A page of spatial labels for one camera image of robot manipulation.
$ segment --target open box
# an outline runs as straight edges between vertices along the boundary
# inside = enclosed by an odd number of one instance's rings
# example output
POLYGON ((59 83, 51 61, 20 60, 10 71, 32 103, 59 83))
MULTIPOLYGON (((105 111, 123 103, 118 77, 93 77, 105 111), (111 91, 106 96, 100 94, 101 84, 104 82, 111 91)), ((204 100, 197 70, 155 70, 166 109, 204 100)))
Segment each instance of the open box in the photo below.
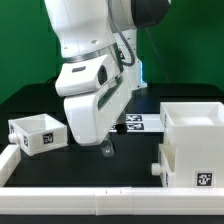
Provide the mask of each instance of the open box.
POLYGON ((9 141, 20 145, 29 156, 67 146, 67 127, 47 114, 8 123, 9 141))

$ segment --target small white box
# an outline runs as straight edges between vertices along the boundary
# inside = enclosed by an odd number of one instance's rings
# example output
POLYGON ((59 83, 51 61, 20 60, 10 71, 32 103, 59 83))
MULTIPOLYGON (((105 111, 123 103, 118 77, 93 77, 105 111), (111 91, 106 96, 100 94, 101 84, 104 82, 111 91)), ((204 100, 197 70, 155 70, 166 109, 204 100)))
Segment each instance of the small white box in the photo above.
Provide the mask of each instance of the small white box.
POLYGON ((29 156, 67 146, 67 126, 41 114, 9 120, 9 141, 29 156))
POLYGON ((161 103, 160 116, 165 128, 159 149, 163 186, 224 187, 224 105, 161 103))

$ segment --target large white box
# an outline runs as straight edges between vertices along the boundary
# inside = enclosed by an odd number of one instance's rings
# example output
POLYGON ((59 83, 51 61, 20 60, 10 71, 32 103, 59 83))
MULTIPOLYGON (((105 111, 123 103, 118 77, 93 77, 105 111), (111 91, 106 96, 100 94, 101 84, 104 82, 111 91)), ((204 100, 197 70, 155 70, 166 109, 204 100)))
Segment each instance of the large white box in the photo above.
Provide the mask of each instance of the large white box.
POLYGON ((47 114, 9 120, 9 141, 29 156, 67 146, 67 127, 47 114))
POLYGON ((222 103, 161 103, 164 144, 159 163, 164 187, 224 187, 222 103))

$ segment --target white border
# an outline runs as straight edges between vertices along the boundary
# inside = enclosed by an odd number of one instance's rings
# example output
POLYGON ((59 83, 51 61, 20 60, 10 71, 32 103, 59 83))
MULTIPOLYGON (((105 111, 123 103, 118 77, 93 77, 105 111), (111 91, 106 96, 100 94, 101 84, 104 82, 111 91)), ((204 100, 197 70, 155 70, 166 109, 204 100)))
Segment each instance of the white border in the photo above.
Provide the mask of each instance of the white border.
POLYGON ((1 188, 0 214, 223 215, 224 189, 1 188))

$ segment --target black table surface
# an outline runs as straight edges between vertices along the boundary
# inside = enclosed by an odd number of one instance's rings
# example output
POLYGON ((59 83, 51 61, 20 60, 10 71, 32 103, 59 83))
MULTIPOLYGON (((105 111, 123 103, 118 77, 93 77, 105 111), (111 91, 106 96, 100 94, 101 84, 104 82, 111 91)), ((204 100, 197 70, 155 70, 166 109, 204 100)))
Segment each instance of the black table surface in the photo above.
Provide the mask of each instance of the black table surface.
MULTIPOLYGON (((207 84, 156 84, 133 92, 131 114, 159 114, 161 102, 224 102, 224 93, 207 84)), ((53 86, 28 85, 0 105, 0 152, 9 144, 8 120, 47 113, 67 125, 63 98, 53 86)), ((160 187, 151 175, 162 133, 112 134, 115 156, 105 158, 100 146, 81 147, 68 127, 68 146, 27 156, 5 187, 160 187)), ((0 223, 222 223, 223 216, 0 216, 0 223)))

